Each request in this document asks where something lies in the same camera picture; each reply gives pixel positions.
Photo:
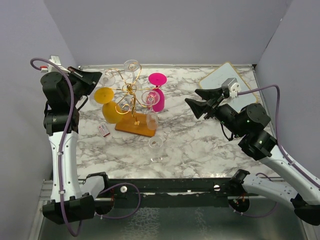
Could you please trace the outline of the yellow plastic wine glass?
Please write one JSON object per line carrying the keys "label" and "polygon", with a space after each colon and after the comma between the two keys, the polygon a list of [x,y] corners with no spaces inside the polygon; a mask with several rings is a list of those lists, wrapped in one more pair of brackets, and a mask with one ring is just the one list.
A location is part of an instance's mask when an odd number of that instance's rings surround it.
{"label": "yellow plastic wine glass", "polygon": [[101,87],[94,93],[94,100],[102,105],[102,114],[109,124],[117,124],[123,118],[120,106],[113,101],[114,91],[109,87]]}

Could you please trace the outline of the clear wine glass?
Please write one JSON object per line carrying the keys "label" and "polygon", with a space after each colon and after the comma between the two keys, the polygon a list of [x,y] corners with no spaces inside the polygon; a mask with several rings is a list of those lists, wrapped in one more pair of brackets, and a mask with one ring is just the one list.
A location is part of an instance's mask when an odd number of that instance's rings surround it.
{"label": "clear wine glass", "polygon": [[112,93],[110,96],[107,97],[106,102],[100,103],[100,102],[96,102],[94,96],[97,90],[99,90],[100,88],[111,88],[114,84],[115,84],[115,77],[114,74],[110,71],[110,70],[106,70],[100,80],[98,81],[97,86],[94,88],[94,90],[92,91],[92,93],[89,95],[89,102],[91,105],[96,106],[96,107],[100,107],[105,103],[109,103],[113,97],[114,97],[114,93]]}
{"label": "clear wine glass", "polygon": [[152,162],[159,162],[163,159],[164,142],[159,136],[153,136],[149,139],[148,149]]}
{"label": "clear wine glass", "polygon": [[141,64],[137,60],[130,59],[123,64],[123,68],[125,72],[129,72],[132,74],[131,83],[135,85],[138,82],[138,79],[142,71]]}

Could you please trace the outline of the pink plastic wine glass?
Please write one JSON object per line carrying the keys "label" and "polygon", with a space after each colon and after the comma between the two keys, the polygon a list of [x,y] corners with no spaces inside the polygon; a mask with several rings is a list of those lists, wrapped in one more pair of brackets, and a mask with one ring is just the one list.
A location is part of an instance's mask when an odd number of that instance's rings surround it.
{"label": "pink plastic wine glass", "polygon": [[155,85],[153,91],[159,95],[158,102],[152,106],[153,110],[157,113],[161,112],[165,108],[165,95],[160,87],[167,82],[167,77],[162,73],[155,72],[149,75],[148,80],[152,85]]}

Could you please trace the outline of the clear flute glass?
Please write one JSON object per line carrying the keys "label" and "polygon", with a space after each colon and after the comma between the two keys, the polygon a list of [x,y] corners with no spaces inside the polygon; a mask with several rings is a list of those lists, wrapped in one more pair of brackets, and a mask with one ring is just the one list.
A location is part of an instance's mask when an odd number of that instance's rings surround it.
{"label": "clear flute glass", "polygon": [[141,96],[142,102],[148,108],[146,124],[149,130],[156,130],[159,125],[158,114],[153,110],[153,105],[159,101],[159,95],[153,90],[145,91]]}

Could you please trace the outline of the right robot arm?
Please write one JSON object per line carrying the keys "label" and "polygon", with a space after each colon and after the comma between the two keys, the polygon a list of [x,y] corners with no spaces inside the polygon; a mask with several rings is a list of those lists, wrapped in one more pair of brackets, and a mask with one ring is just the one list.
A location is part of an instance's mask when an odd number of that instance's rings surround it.
{"label": "right robot arm", "polygon": [[196,89],[202,98],[186,98],[194,116],[199,119],[215,118],[231,135],[240,138],[238,146],[255,161],[261,162],[282,177],[287,185],[277,184],[238,170],[230,179],[230,191],[240,196],[256,194],[281,203],[294,211],[304,222],[320,224],[320,179],[302,167],[283,149],[278,137],[273,137],[265,127],[271,121],[260,103],[251,103],[236,111],[229,104],[221,104],[229,97],[223,87]]}

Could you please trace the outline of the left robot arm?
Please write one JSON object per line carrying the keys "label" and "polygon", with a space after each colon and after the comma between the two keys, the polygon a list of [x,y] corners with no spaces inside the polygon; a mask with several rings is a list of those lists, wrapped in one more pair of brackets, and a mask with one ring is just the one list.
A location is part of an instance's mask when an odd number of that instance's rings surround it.
{"label": "left robot arm", "polygon": [[89,96],[97,86],[101,72],[86,72],[69,67],[66,76],[53,71],[41,79],[47,98],[43,125],[52,151],[53,184],[50,202],[43,216],[62,225],[91,219],[95,215],[95,199],[106,197],[111,190],[105,172],[89,174],[84,184],[78,180],[77,143],[79,137],[79,110],[76,104]]}

